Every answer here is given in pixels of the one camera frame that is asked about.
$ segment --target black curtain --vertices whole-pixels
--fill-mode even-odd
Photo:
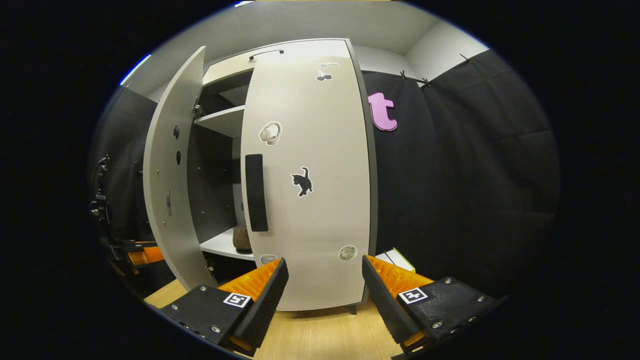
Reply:
[[[91,184],[89,200],[94,199],[97,191],[97,181],[92,179],[95,165],[109,154],[104,192],[109,202],[111,233],[116,239],[153,240],[151,229],[139,226],[147,211],[139,207],[136,197],[142,194],[137,171],[141,168],[156,106],[155,101],[120,86],[95,128],[86,170],[87,182]]]
[[[554,224],[556,143],[545,113],[494,51],[419,88],[365,73],[394,102],[397,129],[375,129],[378,250],[395,247],[419,274],[509,292]]]

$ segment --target sticker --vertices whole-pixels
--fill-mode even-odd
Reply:
[[[282,124],[277,121],[272,121],[266,124],[258,133],[260,141],[266,143],[268,146],[274,146],[278,143],[282,134]]]
[[[293,185],[300,186],[300,193],[298,194],[298,197],[307,196],[307,192],[314,192],[311,188],[311,179],[309,179],[309,169],[306,167],[301,167],[301,169],[305,171],[304,175],[291,174],[293,177]]]
[[[358,248],[353,245],[345,245],[338,252],[338,258],[342,261],[353,260],[358,255]]]
[[[316,70],[318,70],[318,76],[316,77],[316,80],[318,81],[324,81],[324,80],[331,80],[333,79],[333,76],[331,76],[331,74],[327,74],[325,73],[323,70],[326,70],[328,67],[331,66],[340,66],[340,64],[338,63],[319,63],[318,65],[316,65]]]
[[[237,306],[237,307],[244,307],[246,305],[246,303],[249,302],[250,298],[251,297],[246,296],[246,295],[240,295],[240,294],[236,294],[236,293],[231,293],[231,294],[229,294],[229,296],[227,296],[227,298],[223,302],[225,304],[229,304],[229,305],[233,305],[233,306]]]
[[[399,293],[400,297],[404,300],[405,303],[411,304],[412,302],[420,301],[422,299],[428,298],[428,296],[422,292],[419,288],[411,289]]]
[[[276,261],[278,259],[277,255],[273,255],[273,254],[264,254],[260,257],[260,262],[263,265],[266,265],[272,261]]]
[[[381,92],[369,95],[369,106],[371,107],[371,116],[373,124],[382,131],[392,131],[398,127],[398,121],[389,119],[387,108],[393,108],[394,102],[385,99],[385,95]]]

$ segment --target open cabinet door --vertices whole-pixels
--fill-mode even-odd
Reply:
[[[187,153],[193,108],[202,91],[205,47],[178,70],[164,90],[145,144],[143,184],[151,230],[173,274],[187,289],[216,286],[191,219]]]
[[[257,60],[243,118],[243,200],[257,266],[287,261],[279,311],[363,299],[371,205],[364,118],[350,57]]]

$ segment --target pink letter t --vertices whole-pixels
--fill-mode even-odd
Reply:
[[[393,108],[394,102],[386,100],[384,94],[376,92],[369,96],[369,106],[371,107],[371,115],[373,123],[380,130],[391,131],[398,127],[398,123],[394,119],[389,119],[387,108]]]

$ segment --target cabinet shelf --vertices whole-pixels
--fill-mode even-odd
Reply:
[[[217,131],[231,138],[237,138],[242,135],[243,115],[244,105],[240,105],[198,118],[194,124]]]
[[[234,247],[234,228],[200,244],[200,250],[230,258],[253,261],[253,254],[241,254]]]

